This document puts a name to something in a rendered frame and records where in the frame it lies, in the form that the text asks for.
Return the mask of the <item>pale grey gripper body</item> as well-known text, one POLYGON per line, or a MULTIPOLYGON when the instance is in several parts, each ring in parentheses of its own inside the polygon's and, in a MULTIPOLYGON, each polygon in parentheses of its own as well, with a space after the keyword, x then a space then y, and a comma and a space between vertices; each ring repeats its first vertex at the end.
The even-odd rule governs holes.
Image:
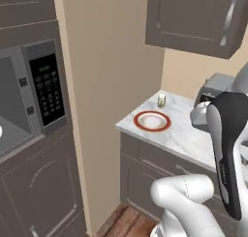
POLYGON ((201 102, 196 104, 190 113, 191 124, 194 128, 208 133, 208 126, 206 122, 206 110, 209 102, 201 102))

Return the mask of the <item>red rimmed white plate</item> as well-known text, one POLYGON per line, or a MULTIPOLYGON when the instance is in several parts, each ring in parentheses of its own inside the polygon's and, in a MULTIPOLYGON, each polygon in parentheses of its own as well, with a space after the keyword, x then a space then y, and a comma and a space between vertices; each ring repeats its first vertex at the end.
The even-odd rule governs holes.
POLYGON ((171 126, 171 119, 162 112, 146 110, 134 117, 134 123, 143 131, 157 133, 167 130, 171 126))

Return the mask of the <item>grey counter drawer front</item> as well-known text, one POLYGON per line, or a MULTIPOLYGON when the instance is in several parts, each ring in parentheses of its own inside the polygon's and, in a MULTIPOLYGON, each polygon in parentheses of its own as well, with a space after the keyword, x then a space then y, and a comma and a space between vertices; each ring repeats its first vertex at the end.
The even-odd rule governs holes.
POLYGON ((218 184, 215 172, 209 171, 195 163, 190 163, 144 141, 139 141, 139 157, 143 161, 149 161, 175 175, 189 173, 205 174, 214 184, 218 184))

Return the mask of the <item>grey open microwave oven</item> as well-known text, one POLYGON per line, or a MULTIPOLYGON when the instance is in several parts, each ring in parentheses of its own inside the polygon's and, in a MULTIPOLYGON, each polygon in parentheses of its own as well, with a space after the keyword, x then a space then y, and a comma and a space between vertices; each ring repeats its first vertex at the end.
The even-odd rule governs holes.
POLYGON ((0 50, 0 158, 67 123, 63 75, 54 40, 0 50))

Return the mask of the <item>grey cupboard door above microwave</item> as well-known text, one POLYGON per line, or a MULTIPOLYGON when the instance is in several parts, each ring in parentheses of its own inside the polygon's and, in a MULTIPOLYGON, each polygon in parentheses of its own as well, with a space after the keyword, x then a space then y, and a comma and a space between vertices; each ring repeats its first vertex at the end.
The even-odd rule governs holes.
POLYGON ((0 28, 56 19, 54 0, 0 0, 0 28))

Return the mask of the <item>grey toaster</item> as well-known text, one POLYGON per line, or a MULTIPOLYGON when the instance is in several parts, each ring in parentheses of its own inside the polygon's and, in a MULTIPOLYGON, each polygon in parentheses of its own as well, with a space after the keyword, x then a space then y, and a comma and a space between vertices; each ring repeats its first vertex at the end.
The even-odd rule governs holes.
POLYGON ((201 87, 196 97, 195 104, 211 102, 220 93, 227 91, 233 81, 233 76, 227 74, 214 74, 211 78, 207 79, 201 87))

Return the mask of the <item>grey tall cupboard door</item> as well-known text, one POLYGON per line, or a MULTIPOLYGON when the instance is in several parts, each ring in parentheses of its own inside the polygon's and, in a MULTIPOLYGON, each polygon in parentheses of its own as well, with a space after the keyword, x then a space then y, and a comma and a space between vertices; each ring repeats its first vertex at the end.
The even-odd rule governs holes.
POLYGON ((0 158, 0 237, 33 237, 76 204, 76 213, 52 237, 62 237, 83 210, 72 132, 38 137, 0 158))

